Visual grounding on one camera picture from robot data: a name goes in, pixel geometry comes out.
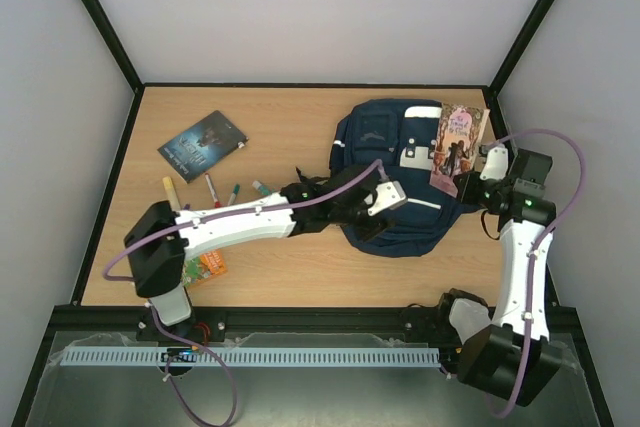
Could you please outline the pink Taming of Shrew book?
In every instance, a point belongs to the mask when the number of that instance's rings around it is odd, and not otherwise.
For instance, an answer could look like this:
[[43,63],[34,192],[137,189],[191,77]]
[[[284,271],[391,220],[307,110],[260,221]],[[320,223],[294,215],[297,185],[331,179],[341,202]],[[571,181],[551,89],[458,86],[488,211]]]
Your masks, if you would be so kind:
[[487,108],[442,105],[430,177],[434,188],[457,196],[454,178],[473,169],[488,116]]

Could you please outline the navy blue student backpack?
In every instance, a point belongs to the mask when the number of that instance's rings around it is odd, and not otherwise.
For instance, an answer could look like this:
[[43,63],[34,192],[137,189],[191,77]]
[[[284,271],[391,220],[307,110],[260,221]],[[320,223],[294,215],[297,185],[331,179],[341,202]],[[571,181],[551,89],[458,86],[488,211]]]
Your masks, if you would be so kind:
[[438,157],[446,109],[430,99],[373,99],[355,106],[336,127],[329,176],[300,174],[298,183],[282,191],[292,201],[329,197],[295,210],[295,233],[336,224],[366,254],[401,258],[431,252],[461,216],[479,209],[437,184],[470,161],[463,158],[447,170]]

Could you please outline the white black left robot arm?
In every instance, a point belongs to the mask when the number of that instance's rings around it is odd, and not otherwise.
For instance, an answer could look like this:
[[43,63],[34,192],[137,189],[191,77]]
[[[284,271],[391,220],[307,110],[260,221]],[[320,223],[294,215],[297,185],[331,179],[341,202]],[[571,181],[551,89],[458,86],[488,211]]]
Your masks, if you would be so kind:
[[407,201],[379,162],[351,166],[332,177],[306,177],[258,200],[213,210],[175,211],[152,204],[124,237],[138,297],[172,327],[192,318],[182,283],[184,264],[202,254],[263,239],[319,233],[329,225],[354,228],[368,241],[391,227],[387,212]]

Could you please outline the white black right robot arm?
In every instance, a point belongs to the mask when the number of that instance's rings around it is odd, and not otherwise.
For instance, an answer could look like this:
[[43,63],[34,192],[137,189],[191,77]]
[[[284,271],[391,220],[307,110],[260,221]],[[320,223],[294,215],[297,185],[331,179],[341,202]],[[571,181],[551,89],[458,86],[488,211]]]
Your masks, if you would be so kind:
[[498,218],[502,248],[501,287],[494,308],[481,298],[452,289],[436,314],[438,331],[458,338],[458,380],[518,406],[529,405],[562,363],[549,342],[545,314],[546,259],[556,218],[545,199],[551,157],[528,150],[514,158],[498,144],[485,147],[481,171],[454,179],[458,199]]

